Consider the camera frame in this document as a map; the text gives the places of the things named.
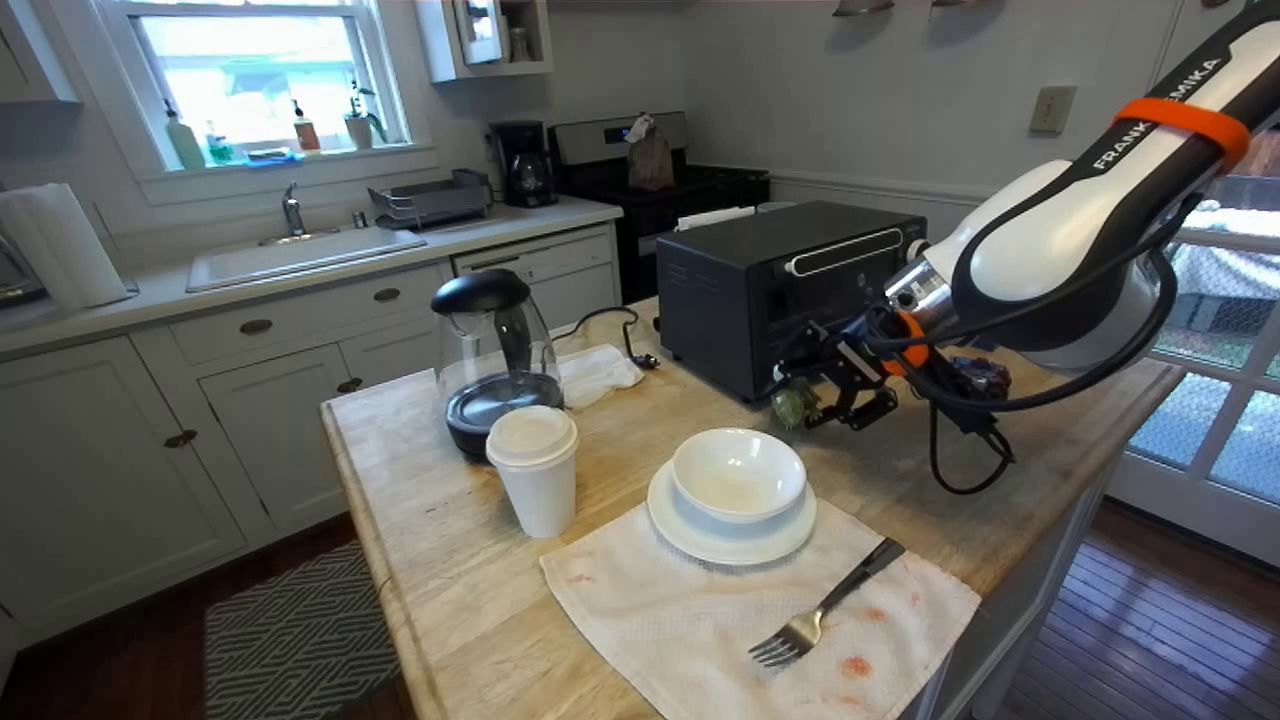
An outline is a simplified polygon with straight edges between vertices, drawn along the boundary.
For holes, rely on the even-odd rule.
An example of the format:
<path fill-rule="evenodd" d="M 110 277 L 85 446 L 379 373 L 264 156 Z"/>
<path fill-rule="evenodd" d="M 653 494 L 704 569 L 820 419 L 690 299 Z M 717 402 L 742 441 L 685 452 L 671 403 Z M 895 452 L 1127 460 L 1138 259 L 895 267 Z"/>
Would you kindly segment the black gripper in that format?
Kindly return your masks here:
<path fill-rule="evenodd" d="M 774 366 L 774 375 L 815 397 L 804 427 L 848 425 L 861 433 L 895 407 L 889 382 L 926 367 L 929 355 L 934 343 L 918 315 L 870 313 L 842 330 L 809 322 Z"/>

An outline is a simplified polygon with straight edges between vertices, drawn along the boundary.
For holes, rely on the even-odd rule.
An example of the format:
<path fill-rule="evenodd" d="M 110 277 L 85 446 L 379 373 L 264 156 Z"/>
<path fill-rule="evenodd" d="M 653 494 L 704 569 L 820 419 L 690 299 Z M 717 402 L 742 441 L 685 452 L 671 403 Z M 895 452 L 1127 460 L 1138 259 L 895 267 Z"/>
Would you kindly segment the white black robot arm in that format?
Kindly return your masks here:
<path fill-rule="evenodd" d="M 983 427 L 1140 355 L 1176 299 L 1168 240 L 1280 112 L 1280 0 L 1254 0 L 1076 156 L 1043 161 L 926 244 L 870 313 L 777 355 L 782 425 L 866 427 L 894 375 Z"/>

